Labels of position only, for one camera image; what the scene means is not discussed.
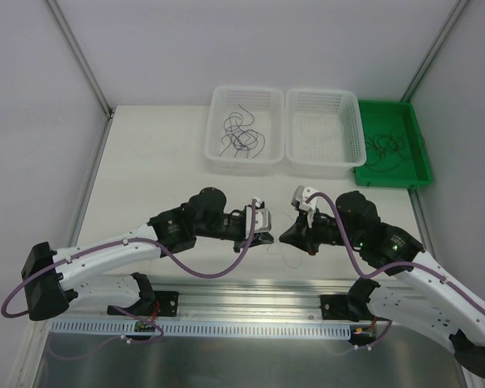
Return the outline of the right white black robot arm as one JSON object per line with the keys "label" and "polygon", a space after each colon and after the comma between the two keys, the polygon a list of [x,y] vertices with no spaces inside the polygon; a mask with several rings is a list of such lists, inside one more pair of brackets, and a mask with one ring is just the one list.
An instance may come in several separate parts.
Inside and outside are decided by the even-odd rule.
{"label": "right white black robot arm", "polygon": [[376,205],[358,191],[328,202],[327,195],[300,186],[292,197],[298,216],[281,243],[316,255],[322,245],[345,247],[358,278],[345,295],[322,297],[324,317],[381,318],[428,337],[453,353],[458,364],[485,379],[485,301],[439,264],[405,230],[387,224]]}

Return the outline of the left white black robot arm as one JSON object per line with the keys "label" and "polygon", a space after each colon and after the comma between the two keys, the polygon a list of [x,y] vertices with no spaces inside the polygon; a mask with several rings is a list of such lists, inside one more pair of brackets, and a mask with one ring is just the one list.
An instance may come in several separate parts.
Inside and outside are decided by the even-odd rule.
{"label": "left white black robot arm", "polygon": [[135,272],[107,280],[106,272],[138,261],[169,257],[191,250],[198,238],[234,244],[237,259],[213,279],[232,272],[247,251],[273,243],[272,219],[263,201],[253,199],[243,209],[226,213],[226,195],[204,188],[180,206],[152,217],[120,236],[80,247],[53,249],[48,242],[32,247],[21,271],[32,321],[56,318],[74,306],[105,305],[109,314],[121,307],[131,314],[148,314],[154,293],[147,276]]}

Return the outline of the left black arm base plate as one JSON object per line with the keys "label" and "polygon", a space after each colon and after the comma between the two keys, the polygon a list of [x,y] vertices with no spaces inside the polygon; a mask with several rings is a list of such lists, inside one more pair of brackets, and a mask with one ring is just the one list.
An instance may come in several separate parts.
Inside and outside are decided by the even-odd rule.
{"label": "left black arm base plate", "polygon": [[154,312],[156,318],[174,318],[178,314],[179,292],[177,291],[154,291]]}

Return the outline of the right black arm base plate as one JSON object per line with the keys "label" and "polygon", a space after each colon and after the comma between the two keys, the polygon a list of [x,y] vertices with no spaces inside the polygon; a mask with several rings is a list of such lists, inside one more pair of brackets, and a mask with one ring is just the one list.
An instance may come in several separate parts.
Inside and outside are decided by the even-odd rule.
{"label": "right black arm base plate", "polygon": [[343,294],[319,296],[322,320],[350,320],[347,298]]}

